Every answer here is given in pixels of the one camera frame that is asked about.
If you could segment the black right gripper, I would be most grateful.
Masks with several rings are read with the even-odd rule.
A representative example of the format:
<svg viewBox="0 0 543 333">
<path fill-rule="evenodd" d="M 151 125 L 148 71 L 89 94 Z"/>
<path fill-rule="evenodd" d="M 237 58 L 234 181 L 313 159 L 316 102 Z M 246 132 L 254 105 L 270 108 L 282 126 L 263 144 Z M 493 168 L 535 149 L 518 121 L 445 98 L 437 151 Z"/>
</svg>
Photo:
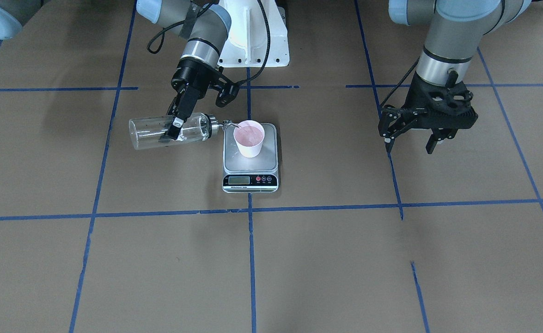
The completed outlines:
<svg viewBox="0 0 543 333">
<path fill-rule="evenodd" d="M 235 100 L 240 84 L 225 77 L 223 70 L 222 67 L 214 69 L 195 57 L 181 58 L 171 79 L 171 86 L 177 96 L 166 112 L 166 116 L 172 121 L 168 129 L 169 137 L 178 139 L 181 128 L 193 114 L 197 101 L 203 99 L 209 89 L 218 92 L 216 107 L 224 108 Z"/>
</svg>

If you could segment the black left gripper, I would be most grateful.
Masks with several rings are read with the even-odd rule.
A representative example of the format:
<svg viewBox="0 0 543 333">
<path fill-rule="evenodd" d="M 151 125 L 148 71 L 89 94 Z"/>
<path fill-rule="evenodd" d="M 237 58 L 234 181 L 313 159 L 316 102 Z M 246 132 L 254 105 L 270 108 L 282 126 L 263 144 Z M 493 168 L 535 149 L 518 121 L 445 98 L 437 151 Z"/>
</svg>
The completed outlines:
<svg viewBox="0 0 543 333">
<path fill-rule="evenodd" d="M 433 85 L 415 73 L 402 108 L 383 106 L 378 132 L 387 153 L 395 139 L 410 129 L 432 130 L 426 143 L 426 152 L 432 154 L 440 142 L 454 139 L 458 130 L 475 124 L 478 114 L 471 105 L 473 94 L 457 78 L 457 72 L 449 72 L 443 85 Z"/>
</svg>

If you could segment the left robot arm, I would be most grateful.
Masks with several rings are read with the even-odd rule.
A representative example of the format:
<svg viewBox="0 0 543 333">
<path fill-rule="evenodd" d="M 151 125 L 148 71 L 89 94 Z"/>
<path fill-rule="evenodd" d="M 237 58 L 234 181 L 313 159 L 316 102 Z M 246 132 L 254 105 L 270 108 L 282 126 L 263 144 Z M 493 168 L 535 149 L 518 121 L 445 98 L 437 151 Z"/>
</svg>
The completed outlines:
<svg viewBox="0 0 543 333">
<path fill-rule="evenodd" d="M 470 129 L 478 114 L 463 81 L 483 36 L 514 21 L 529 0 L 390 0 L 388 13 L 399 25 L 429 25 L 406 100 L 396 108 L 383 101 L 378 131 L 387 152 L 411 129 L 431 130 L 426 152 Z"/>
</svg>

